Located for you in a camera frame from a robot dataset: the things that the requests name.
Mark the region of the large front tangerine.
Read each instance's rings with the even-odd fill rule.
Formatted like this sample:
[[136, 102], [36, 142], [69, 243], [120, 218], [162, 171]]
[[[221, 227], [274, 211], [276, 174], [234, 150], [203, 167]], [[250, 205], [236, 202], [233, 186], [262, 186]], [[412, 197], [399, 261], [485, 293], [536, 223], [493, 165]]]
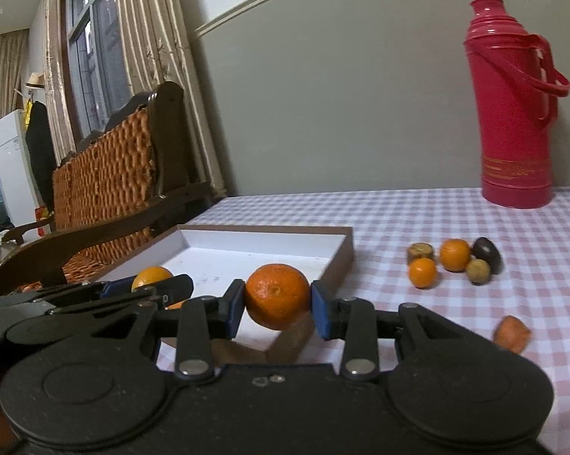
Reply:
[[311, 310], [311, 287], [305, 275], [287, 264], [257, 268], [245, 285], [247, 313], [260, 326], [285, 331]]

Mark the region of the small kumquat orange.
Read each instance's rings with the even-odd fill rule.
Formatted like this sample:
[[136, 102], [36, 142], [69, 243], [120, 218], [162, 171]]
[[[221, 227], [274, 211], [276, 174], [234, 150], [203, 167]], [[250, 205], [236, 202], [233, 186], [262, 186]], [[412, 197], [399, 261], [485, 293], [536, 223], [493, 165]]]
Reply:
[[414, 259], [408, 264], [408, 278], [415, 288], [432, 288], [437, 281], [437, 276], [437, 265], [430, 258]]

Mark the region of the medium back tangerine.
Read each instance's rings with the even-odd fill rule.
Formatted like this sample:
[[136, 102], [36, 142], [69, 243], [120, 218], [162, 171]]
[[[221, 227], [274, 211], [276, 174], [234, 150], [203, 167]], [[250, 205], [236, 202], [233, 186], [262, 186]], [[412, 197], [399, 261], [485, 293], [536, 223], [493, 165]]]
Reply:
[[439, 249], [439, 261], [450, 272], [464, 271], [471, 260], [471, 248], [464, 239], [447, 239]]

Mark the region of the carrot piece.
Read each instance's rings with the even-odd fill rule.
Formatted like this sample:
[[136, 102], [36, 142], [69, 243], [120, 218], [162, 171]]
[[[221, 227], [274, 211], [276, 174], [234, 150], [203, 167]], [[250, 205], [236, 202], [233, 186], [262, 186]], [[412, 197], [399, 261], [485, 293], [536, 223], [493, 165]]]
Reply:
[[532, 331], [513, 315], [502, 318], [493, 334], [493, 342], [498, 346], [520, 355], [529, 345]]

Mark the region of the brown white cardboard box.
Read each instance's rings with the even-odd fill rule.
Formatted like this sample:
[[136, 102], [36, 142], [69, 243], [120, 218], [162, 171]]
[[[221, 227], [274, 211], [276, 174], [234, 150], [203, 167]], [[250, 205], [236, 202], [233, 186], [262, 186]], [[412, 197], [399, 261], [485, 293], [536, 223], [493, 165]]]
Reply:
[[[179, 225], [107, 266], [92, 280], [116, 281], [162, 266], [173, 274], [189, 275], [195, 297], [219, 297], [235, 279], [245, 281], [260, 266], [276, 263], [290, 265], [308, 281], [322, 281], [336, 293], [354, 257], [350, 227]], [[215, 341], [212, 351], [219, 365], [293, 364], [312, 335], [309, 316], [278, 332], [244, 314], [237, 337]]]

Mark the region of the wooden wicker sofa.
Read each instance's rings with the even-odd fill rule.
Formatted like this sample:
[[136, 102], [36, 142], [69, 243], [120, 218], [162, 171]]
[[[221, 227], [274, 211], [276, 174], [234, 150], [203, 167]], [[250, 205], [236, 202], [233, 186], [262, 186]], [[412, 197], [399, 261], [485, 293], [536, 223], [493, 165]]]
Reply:
[[48, 234], [0, 261], [0, 297], [98, 277], [211, 205], [185, 91], [167, 81], [52, 174]]

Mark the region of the white refrigerator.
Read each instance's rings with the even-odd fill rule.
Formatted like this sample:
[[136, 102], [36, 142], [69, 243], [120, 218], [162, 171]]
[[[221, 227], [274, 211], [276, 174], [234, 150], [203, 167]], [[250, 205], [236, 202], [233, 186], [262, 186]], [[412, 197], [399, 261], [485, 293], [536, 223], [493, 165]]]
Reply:
[[42, 203], [31, 170], [21, 109], [0, 119], [0, 190], [15, 226], [36, 221], [35, 210]]

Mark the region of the black hanging coat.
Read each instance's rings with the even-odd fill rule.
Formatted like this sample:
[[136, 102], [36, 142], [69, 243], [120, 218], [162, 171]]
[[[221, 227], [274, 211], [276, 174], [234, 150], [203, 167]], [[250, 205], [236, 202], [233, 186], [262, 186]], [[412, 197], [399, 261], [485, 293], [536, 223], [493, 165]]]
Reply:
[[26, 130], [30, 165], [38, 192], [47, 209], [55, 209], [52, 173], [57, 169], [46, 106], [40, 101], [32, 104], [30, 121]]

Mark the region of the yellow hanging garment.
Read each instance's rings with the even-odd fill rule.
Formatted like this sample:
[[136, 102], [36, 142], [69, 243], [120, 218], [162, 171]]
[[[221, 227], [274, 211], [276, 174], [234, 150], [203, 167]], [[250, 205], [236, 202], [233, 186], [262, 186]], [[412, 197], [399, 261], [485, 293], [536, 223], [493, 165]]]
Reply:
[[24, 125], [25, 129], [27, 129], [29, 127], [29, 124], [30, 124], [31, 111], [32, 111], [33, 104], [34, 104], [33, 100], [27, 99], [25, 101], [24, 109], [22, 110], [22, 124]]

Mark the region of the straw hat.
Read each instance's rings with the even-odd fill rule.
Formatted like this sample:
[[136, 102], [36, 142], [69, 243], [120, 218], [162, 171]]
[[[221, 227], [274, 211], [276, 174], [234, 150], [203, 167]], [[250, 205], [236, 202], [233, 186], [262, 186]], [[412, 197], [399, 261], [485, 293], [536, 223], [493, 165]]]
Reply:
[[25, 82], [25, 87], [29, 89], [43, 89], [45, 87], [45, 76], [43, 73], [33, 72]]

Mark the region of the far beige curtain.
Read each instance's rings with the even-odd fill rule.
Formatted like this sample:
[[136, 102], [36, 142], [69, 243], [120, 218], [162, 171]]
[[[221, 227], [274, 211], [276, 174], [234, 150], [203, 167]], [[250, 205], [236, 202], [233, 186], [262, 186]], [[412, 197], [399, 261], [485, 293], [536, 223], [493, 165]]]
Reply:
[[27, 30], [0, 34], [0, 119], [17, 107], [28, 35]]

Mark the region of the beige striped curtain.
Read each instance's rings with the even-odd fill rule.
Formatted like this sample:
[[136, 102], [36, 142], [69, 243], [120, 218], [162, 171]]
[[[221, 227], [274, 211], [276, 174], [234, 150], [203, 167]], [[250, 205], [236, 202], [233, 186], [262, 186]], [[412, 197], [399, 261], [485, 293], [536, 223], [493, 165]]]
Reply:
[[[130, 92], [150, 91], [166, 80], [184, 88], [195, 165], [216, 195], [226, 196], [180, 0], [117, 0], [117, 9]], [[74, 151], [76, 144], [66, 65], [65, 0], [45, 0], [45, 99], [57, 160]]]

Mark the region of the red thermos flask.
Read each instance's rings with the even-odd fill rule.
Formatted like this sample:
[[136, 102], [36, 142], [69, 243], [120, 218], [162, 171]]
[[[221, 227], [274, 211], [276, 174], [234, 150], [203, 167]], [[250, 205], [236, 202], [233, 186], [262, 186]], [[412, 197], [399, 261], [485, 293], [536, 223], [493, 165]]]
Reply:
[[507, 13], [503, 0], [473, 0], [464, 41], [481, 141], [483, 197], [537, 209], [553, 197], [549, 129], [570, 81], [549, 42]]

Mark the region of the window with dark frame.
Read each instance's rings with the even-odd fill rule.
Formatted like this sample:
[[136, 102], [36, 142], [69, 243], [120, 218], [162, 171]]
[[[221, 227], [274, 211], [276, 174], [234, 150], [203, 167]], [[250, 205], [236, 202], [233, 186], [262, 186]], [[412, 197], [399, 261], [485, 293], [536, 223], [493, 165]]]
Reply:
[[84, 139], [130, 100], [118, 0], [66, 0], [66, 26], [75, 126]]

